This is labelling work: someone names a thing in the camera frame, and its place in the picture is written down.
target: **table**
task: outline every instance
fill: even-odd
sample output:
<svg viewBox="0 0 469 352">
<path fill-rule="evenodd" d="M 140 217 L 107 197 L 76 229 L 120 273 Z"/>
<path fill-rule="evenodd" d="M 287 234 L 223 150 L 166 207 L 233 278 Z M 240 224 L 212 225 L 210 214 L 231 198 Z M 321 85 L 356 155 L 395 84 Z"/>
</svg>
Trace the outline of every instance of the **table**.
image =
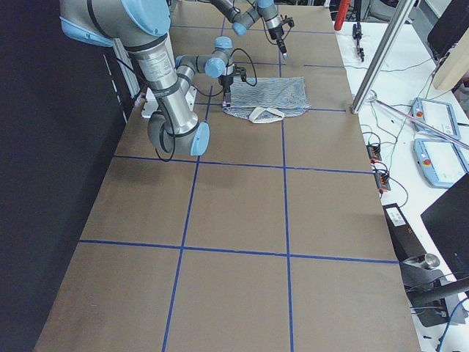
<svg viewBox="0 0 469 352">
<path fill-rule="evenodd" d="M 259 76 L 304 76 L 312 108 L 255 125 L 198 96 L 209 150 L 167 164 L 130 118 L 37 351 L 418 351 L 329 12 L 280 11 L 288 62 L 260 23 L 239 38 L 178 4 L 175 55 L 229 35 Z"/>
<path fill-rule="evenodd" d="M 343 28 L 337 33 L 337 40 L 341 49 L 344 66 L 347 69 L 347 77 L 352 93 L 358 91 L 360 83 L 365 75 L 366 70 L 356 67 L 368 67 L 376 48 L 384 34 L 386 24 L 384 23 L 362 23 L 363 39 L 361 45 L 365 50 L 365 62 L 361 62 L 355 55 L 355 42 L 352 38 L 353 23 L 344 23 Z M 425 98 L 427 88 L 425 83 L 429 84 L 429 75 L 435 69 L 434 62 L 430 59 L 430 55 L 425 49 L 423 43 L 418 38 L 415 30 L 411 25 L 404 25 L 401 33 L 394 44 L 385 65 L 382 70 L 401 70 L 406 67 L 418 65 L 405 71 L 381 72 L 377 81 L 373 86 L 373 90 L 377 92 L 378 98 L 388 103 L 409 105 L 413 99 L 418 96 Z M 436 90 L 431 86 L 428 90 L 428 98 L 439 96 L 437 99 L 447 103 L 451 103 L 454 107 L 458 122 L 467 123 L 468 119 L 462 111 L 455 97 L 451 92 Z M 398 106 L 399 110 L 408 112 L 408 106 Z M 376 108 L 380 127 L 397 134 L 402 125 L 402 118 L 396 114 L 377 106 Z M 376 120 L 373 116 L 371 106 L 366 104 L 359 113 L 362 131 L 372 131 L 378 134 L 383 142 L 394 142 L 394 138 L 386 132 L 377 128 Z M 469 142 L 469 130 L 461 127 L 459 129 L 462 134 L 462 141 Z M 421 220 L 420 215 L 439 197 L 445 190 L 440 188 L 431 188 L 421 174 L 412 150 L 412 141 L 416 137 L 425 138 L 425 134 L 417 133 L 411 122 L 406 122 L 399 136 L 399 141 L 394 151 L 392 160 L 391 176 L 396 178 L 409 192 L 409 200 L 402 208 L 402 212 L 409 221 L 418 239 L 427 252 L 436 254 L 440 259 L 440 252 L 437 250 L 430 238 L 426 228 Z M 391 145 L 383 145 L 382 157 L 388 166 L 391 163 Z M 469 158 L 469 152 L 462 150 L 466 158 Z M 391 181 L 392 191 L 384 193 L 382 203 L 384 205 L 397 203 L 402 204 L 405 200 L 404 191 Z M 448 266 L 444 261 L 440 266 L 444 274 L 450 273 Z M 444 326 L 435 326 L 432 328 L 424 328 L 417 317 L 414 317 L 414 323 L 418 329 L 419 341 L 423 351 L 430 351 L 436 347 L 436 339 L 441 336 Z M 430 339 L 424 339 L 423 336 L 430 336 Z M 469 326 L 452 326 L 450 333 L 446 338 L 443 351 L 464 350 L 469 346 Z"/>
</svg>

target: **electronic component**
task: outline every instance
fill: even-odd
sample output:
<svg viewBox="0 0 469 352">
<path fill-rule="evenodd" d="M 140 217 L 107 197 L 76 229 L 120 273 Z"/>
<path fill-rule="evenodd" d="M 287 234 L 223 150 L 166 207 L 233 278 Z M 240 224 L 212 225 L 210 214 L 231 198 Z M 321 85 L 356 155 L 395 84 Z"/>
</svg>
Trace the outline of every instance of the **electronic component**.
<svg viewBox="0 0 469 352">
<path fill-rule="evenodd" d="M 416 98 L 412 105 L 412 115 L 422 122 L 425 122 L 427 125 L 430 125 L 455 139 L 461 138 L 456 121 L 456 115 L 454 113 L 453 106 L 450 103 Z M 419 131 L 433 134 L 431 130 L 421 125 L 416 124 L 416 128 Z"/>
<path fill-rule="evenodd" d="M 398 205 L 396 203 L 384 205 L 383 209 L 397 260 L 403 262 L 411 257 L 425 254 L 425 249 Z"/>
<path fill-rule="evenodd" d="M 368 152 L 370 162 L 382 161 L 380 144 L 367 144 L 366 151 Z"/>
<path fill-rule="evenodd" d="M 429 184 L 450 188 L 469 166 L 461 150 L 453 143 L 436 139 L 416 139 L 413 145 L 417 162 Z"/>
</svg>

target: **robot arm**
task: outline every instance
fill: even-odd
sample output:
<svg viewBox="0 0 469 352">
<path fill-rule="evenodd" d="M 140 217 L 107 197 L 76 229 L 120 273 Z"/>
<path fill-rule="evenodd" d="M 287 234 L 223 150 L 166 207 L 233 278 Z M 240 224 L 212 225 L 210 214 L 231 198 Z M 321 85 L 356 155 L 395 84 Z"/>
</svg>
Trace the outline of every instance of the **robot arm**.
<svg viewBox="0 0 469 352">
<path fill-rule="evenodd" d="M 180 58 L 176 70 L 165 45 L 170 25 L 166 0 L 61 0 L 60 10 L 68 37 L 108 47 L 111 38 L 120 38 L 136 59 L 161 109 L 148 125 L 157 152 L 205 152 L 210 129 L 190 110 L 185 94 L 196 72 L 213 78 L 225 73 L 231 60 L 229 38 L 218 38 L 218 48 L 210 55 Z"/>
<path fill-rule="evenodd" d="M 288 59 L 287 47 L 284 43 L 283 25 L 288 24 L 291 27 L 295 25 L 293 18 L 282 19 L 278 14 L 277 6 L 273 0 L 257 0 L 244 13 L 233 5 L 232 0 L 210 0 L 230 22 L 233 23 L 233 30 L 237 35 L 244 35 L 260 18 L 265 22 L 269 31 L 270 38 L 275 40 L 278 49 L 282 53 L 284 59 Z"/>
</svg>

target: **striped cloth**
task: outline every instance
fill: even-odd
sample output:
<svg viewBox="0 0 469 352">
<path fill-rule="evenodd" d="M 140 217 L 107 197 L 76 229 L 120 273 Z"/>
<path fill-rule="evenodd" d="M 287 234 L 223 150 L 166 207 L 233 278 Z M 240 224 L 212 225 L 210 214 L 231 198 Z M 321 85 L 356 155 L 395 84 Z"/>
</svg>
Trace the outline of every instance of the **striped cloth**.
<svg viewBox="0 0 469 352">
<path fill-rule="evenodd" d="M 285 117 L 300 116 L 311 108 L 306 100 L 304 77 L 258 78 L 255 87 L 234 78 L 231 86 L 232 105 L 223 107 L 227 114 L 248 119 L 256 107 L 275 108 L 285 113 Z M 273 115 L 264 111 L 259 118 L 270 119 Z"/>
</svg>

